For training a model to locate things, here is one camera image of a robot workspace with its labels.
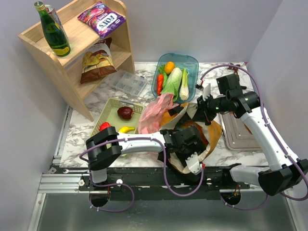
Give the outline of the green celery stalk bunch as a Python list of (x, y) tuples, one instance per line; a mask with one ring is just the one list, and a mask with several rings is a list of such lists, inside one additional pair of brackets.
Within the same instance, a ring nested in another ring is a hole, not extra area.
[(182, 71), (181, 87), (180, 87), (179, 96), (182, 101), (187, 100), (189, 97), (188, 72), (186, 68), (184, 68)]

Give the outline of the orange tote bag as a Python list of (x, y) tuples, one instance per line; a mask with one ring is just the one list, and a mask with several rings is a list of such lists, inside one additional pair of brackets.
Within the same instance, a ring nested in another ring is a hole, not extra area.
[(175, 117), (161, 127), (167, 138), (166, 166), (187, 182), (196, 182), (197, 179), (187, 168), (185, 160), (197, 152), (202, 163), (213, 152), (222, 135), (221, 125), (214, 120), (209, 126), (204, 122), (194, 122), (196, 110), (195, 103), (180, 104), (168, 111)]

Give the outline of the napa cabbage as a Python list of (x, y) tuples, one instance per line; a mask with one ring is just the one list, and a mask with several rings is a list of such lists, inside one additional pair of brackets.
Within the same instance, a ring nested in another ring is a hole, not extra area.
[(174, 95), (173, 102), (175, 102), (178, 99), (181, 80), (182, 80), (182, 71), (180, 68), (175, 67), (170, 73), (167, 83), (165, 87), (163, 87), (161, 94), (172, 93)]

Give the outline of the pink plastic grocery bag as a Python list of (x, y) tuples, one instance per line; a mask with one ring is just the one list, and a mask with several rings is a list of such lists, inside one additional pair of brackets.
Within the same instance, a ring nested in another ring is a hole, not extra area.
[(178, 106), (177, 103), (173, 103), (173, 97), (171, 93), (163, 93), (145, 107), (137, 126), (139, 134), (155, 133), (175, 117), (168, 113)]

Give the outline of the orange carrot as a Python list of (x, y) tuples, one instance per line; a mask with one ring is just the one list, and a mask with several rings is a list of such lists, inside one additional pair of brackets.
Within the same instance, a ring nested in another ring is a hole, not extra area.
[(163, 89), (163, 83), (164, 83), (164, 75), (159, 74), (157, 76), (157, 95), (161, 95), (161, 91)]

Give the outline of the orange tangerine fruit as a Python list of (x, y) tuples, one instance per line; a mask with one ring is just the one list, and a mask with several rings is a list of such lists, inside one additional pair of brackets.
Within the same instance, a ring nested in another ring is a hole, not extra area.
[(175, 64), (173, 62), (168, 62), (166, 65), (165, 65), (165, 68), (164, 68), (164, 72), (169, 75), (172, 70), (175, 68)]

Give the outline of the yellow banana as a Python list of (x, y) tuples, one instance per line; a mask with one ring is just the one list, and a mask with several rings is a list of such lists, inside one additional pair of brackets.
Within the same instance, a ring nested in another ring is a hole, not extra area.
[(134, 127), (124, 126), (124, 127), (120, 128), (118, 132), (128, 133), (129, 131), (134, 131), (134, 130), (135, 130)]

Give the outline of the red tomato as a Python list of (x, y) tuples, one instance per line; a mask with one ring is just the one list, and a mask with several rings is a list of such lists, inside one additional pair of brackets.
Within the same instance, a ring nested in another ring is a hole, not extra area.
[(104, 129), (111, 127), (111, 125), (108, 122), (104, 122), (100, 125), (99, 131), (103, 131)]

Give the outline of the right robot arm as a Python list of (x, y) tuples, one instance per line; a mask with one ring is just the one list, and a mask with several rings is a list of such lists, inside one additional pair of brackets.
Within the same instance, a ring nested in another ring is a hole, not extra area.
[(218, 78), (217, 84), (221, 94), (218, 98), (211, 95), (210, 85), (202, 81), (196, 85), (202, 95), (197, 99), (194, 121), (209, 126), (217, 114), (232, 112), (252, 133), (268, 162), (267, 167), (229, 166), (221, 177), (222, 185), (231, 189), (245, 182), (260, 186), (267, 195), (274, 196), (300, 183), (308, 172), (308, 161), (299, 159), (277, 134), (266, 110), (260, 106), (258, 94), (244, 93), (236, 74)]

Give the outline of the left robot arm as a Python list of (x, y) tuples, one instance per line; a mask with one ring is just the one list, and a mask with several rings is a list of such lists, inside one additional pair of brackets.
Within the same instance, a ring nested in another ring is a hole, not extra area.
[(122, 154), (154, 152), (166, 153), (166, 163), (171, 164), (171, 154), (179, 159), (189, 174), (202, 171), (198, 155), (206, 145), (197, 127), (183, 130), (163, 129), (152, 134), (126, 134), (107, 127), (86, 141), (90, 184), (102, 190), (107, 183), (107, 168)]

